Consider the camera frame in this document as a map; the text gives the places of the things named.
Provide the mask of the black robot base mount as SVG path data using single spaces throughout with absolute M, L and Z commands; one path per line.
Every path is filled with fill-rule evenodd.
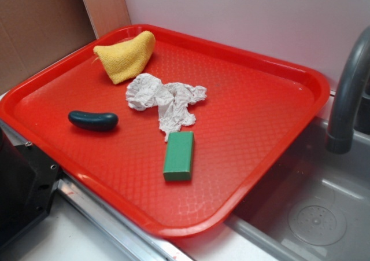
M 13 145 L 1 131 L 1 250 L 50 213 L 60 166 L 35 145 Z

